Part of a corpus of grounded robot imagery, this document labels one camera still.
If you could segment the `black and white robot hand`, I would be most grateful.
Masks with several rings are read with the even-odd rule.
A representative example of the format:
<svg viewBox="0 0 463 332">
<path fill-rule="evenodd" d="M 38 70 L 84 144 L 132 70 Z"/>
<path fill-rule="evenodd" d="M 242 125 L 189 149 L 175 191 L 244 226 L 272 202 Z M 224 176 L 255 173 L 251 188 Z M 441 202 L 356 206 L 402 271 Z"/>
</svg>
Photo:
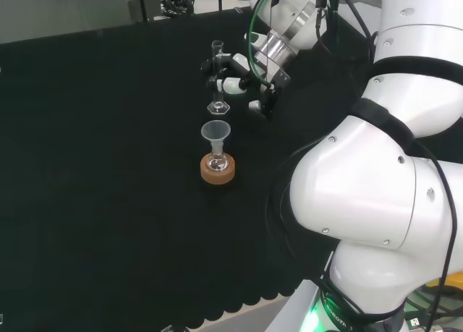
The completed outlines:
<svg viewBox="0 0 463 332">
<path fill-rule="evenodd" d="M 227 96 L 254 95 L 248 108 L 269 119 L 278 100 L 276 84 L 264 85 L 252 73 L 247 57 L 242 54 L 216 54 L 201 64 L 206 87 L 212 94 L 207 110 L 214 116 L 223 116 L 231 106 Z"/>
</svg>

